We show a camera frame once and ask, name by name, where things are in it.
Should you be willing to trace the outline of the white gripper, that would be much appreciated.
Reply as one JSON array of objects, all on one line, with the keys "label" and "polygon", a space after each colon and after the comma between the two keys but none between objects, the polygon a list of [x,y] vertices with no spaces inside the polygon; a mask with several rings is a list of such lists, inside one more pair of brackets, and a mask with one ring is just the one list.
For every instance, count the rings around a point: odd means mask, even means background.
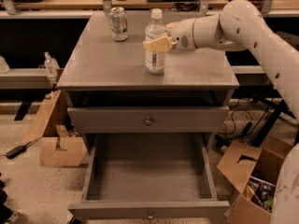
[{"label": "white gripper", "polygon": [[170,22],[165,27],[167,35],[143,42],[144,49],[149,52],[168,52],[173,47],[173,40],[176,49],[195,50],[193,41],[193,25],[195,19],[187,19],[179,22]]}]

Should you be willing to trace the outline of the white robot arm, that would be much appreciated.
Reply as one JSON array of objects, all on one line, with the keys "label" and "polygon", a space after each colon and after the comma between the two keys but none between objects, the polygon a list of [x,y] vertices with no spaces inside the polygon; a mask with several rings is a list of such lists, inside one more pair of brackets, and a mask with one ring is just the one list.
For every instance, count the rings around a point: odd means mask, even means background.
[{"label": "white robot arm", "polygon": [[[171,22],[164,35],[143,46],[150,52],[247,49],[299,119],[299,51],[269,28],[248,0],[233,0],[216,15]],[[299,148],[293,147],[279,171],[270,224],[299,224],[298,176]]]}]

